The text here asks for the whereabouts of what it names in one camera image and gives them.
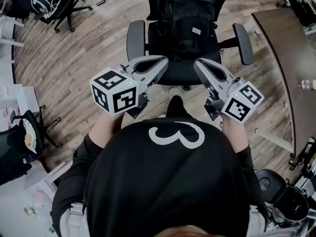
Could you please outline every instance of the white sneaker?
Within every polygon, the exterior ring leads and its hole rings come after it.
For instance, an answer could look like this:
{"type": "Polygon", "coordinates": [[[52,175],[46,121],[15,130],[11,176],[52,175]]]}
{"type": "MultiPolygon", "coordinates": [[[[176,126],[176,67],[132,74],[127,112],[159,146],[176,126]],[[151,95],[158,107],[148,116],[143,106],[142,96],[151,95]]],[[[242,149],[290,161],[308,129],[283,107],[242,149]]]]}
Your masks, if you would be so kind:
{"type": "Polygon", "coordinates": [[[174,96],[179,96],[181,97],[182,99],[182,92],[179,88],[171,88],[169,90],[169,97],[170,97],[170,100],[174,97],[174,96]]]}

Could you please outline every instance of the white number 3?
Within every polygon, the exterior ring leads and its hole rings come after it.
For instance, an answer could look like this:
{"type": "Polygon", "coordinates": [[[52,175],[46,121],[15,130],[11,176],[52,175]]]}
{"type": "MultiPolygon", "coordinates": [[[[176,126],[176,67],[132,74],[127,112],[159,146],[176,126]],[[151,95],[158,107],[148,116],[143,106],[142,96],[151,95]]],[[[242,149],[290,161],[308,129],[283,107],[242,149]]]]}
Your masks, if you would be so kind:
{"type": "Polygon", "coordinates": [[[169,145],[176,140],[180,140],[183,146],[185,146],[188,149],[194,149],[198,148],[200,145],[203,144],[204,139],[205,139],[205,134],[202,131],[201,128],[199,128],[197,125],[189,123],[189,122],[181,122],[181,121],[175,121],[175,123],[181,123],[181,124],[186,124],[189,125],[190,127],[194,128],[195,131],[198,133],[198,139],[195,142],[190,142],[188,141],[180,131],[177,131],[174,135],[167,137],[167,138],[160,138],[156,135],[156,131],[158,130],[157,127],[152,127],[149,129],[149,137],[153,142],[155,142],[158,145],[169,145]]]}

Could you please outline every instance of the wooden floor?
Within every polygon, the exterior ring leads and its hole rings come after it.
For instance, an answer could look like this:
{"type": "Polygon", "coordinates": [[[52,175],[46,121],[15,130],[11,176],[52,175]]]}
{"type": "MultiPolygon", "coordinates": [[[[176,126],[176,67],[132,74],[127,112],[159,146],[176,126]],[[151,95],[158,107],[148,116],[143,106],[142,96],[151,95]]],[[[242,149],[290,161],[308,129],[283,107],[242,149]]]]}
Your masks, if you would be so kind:
{"type": "MultiPolygon", "coordinates": [[[[100,0],[86,0],[95,4],[100,0]]],[[[216,30],[219,41],[233,34],[232,24],[244,24],[251,13],[276,8],[281,0],[226,0],[220,12],[216,30]]],[[[44,120],[60,116],[62,121],[49,132],[63,148],[49,148],[43,159],[49,168],[62,161],[70,161],[77,146],[95,123],[100,109],[94,105],[89,79],[105,67],[127,61],[126,33],[130,22],[146,19],[148,0],[108,0],[93,11],[73,14],[71,33],[67,21],[55,33],[51,25],[26,22],[17,32],[17,41],[25,44],[16,49],[17,83],[34,86],[38,102],[45,104],[44,120]]],[[[291,140],[289,113],[284,107],[285,96],[280,75],[260,35],[250,34],[255,63],[243,66],[237,48],[224,50],[223,64],[235,76],[251,81],[266,97],[254,117],[246,123],[256,169],[271,168],[284,178],[295,180],[299,169],[289,170],[289,152],[254,133],[260,127],[291,140]]],[[[198,86],[184,93],[185,107],[197,119],[211,123],[204,109],[208,93],[198,86]]],[[[155,85],[149,92],[152,101],[137,120],[125,115],[124,125],[143,119],[156,118],[165,113],[169,98],[167,87],[155,85]]]]}

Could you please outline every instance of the black bag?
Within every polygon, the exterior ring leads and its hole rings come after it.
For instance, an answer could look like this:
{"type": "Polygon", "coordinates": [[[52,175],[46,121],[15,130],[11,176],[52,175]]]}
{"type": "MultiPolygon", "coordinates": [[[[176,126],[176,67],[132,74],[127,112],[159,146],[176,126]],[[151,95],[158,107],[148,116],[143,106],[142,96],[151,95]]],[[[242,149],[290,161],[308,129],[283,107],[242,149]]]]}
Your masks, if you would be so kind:
{"type": "Polygon", "coordinates": [[[201,53],[214,27],[212,0],[167,0],[163,34],[175,52],[201,53]]]}

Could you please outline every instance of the backpack label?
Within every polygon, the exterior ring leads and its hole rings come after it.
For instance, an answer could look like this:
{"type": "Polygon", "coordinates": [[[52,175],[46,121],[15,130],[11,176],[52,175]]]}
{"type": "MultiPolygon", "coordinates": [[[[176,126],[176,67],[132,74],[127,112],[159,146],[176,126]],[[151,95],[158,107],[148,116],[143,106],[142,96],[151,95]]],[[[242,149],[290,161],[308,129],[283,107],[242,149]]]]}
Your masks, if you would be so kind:
{"type": "Polygon", "coordinates": [[[201,30],[199,30],[198,28],[192,27],[192,32],[201,35],[201,30]]]}

